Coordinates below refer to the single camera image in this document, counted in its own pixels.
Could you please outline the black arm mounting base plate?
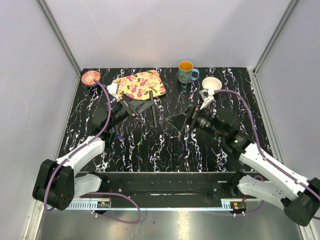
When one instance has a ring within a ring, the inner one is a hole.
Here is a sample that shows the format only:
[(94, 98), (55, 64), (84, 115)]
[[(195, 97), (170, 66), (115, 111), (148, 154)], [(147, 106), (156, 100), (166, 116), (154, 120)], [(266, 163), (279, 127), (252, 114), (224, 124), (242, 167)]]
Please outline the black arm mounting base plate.
[(123, 194), (132, 200), (149, 196), (200, 196), (241, 201), (235, 172), (99, 172), (103, 192)]

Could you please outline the black remote control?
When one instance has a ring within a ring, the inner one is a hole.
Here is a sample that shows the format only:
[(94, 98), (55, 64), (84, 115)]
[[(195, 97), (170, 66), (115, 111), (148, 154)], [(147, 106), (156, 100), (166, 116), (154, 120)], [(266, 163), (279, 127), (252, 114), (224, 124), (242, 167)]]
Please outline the black remote control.
[(157, 117), (156, 117), (156, 109), (155, 109), (155, 102), (154, 102), (154, 96), (153, 96), (153, 91), (150, 90), (149, 91), (149, 97), (150, 100), (152, 101), (152, 117), (153, 117), (153, 123), (154, 123), (154, 128), (157, 129), (158, 128), (158, 122), (157, 122)]

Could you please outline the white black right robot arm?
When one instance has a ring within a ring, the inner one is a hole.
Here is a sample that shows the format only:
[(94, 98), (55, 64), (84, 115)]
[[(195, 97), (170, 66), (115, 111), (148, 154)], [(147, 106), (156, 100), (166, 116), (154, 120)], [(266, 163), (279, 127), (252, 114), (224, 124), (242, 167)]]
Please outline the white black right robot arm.
[(166, 122), (182, 131), (199, 129), (217, 137), (228, 157), (250, 166), (267, 181), (238, 173), (229, 180), (228, 194), (233, 198), (249, 195), (268, 202), (283, 210), (294, 223), (306, 227), (320, 209), (320, 180), (308, 179), (289, 169), (267, 154), (257, 142), (239, 130), (238, 119), (230, 109), (220, 108), (215, 116), (199, 106), (169, 116)]

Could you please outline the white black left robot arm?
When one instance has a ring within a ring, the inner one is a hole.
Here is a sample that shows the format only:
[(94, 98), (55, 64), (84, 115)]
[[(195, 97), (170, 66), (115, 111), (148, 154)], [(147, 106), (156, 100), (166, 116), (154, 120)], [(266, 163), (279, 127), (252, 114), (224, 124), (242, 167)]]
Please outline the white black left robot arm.
[(57, 160), (44, 160), (39, 168), (32, 197), (57, 210), (65, 210), (74, 198), (92, 192), (102, 198), (108, 193), (105, 177), (78, 172), (96, 156), (102, 154), (114, 141), (116, 134), (110, 129), (131, 116), (136, 120), (154, 105), (153, 100), (138, 100), (124, 94), (112, 109), (97, 108), (91, 117), (92, 132), (76, 149)]

